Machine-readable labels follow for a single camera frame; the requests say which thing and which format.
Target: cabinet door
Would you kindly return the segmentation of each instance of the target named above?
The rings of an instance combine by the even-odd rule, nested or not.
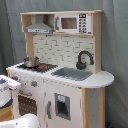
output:
[[[81,89],[45,80],[46,128],[82,128]]]

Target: stovetop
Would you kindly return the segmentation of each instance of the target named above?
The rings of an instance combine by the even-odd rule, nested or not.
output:
[[[34,72],[44,73],[44,72],[49,71],[50,69],[53,69],[55,67],[57,67],[57,65],[40,63],[39,66],[36,66],[33,68],[26,67],[24,64],[17,66],[16,68],[21,68],[21,69],[28,70],[28,71],[30,70],[30,71],[34,71]]]

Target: floor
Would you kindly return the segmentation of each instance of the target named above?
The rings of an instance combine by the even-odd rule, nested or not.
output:
[[[0,110],[0,122],[12,120],[12,119],[13,119],[12,106]]]

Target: microwave door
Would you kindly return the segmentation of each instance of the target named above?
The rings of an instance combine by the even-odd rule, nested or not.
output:
[[[56,15],[56,32],[79,33],[79,15]]]

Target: countertop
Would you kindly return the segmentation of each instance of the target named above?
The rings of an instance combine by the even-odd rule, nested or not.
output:
[[[16,66],[21,65],[21,64],[23,63],[8,67],[7,70],[14,70],[14,71],[19,71],[19,72],[24,72],[27,74],[37,75],[37,76],[41,76],[44,79],[51,79],[51,80],[55,80],[59,82],[64,82],[66,84],[70,84],[75,87],[81,87],[81,88],[101,88],[101,87],[109,86],[114,82],[114,76],[107,71],[100,71],[99,73],[93,74],[83,81],[75,81],[75,80],[70,80],[70,79],[51,75],[51,73],[53,73],[54,71],[60,68],[63,68],[62,66],[58,66],[45,73],[37,73],[33,71],[27,71],[27,70],[16,68]]]

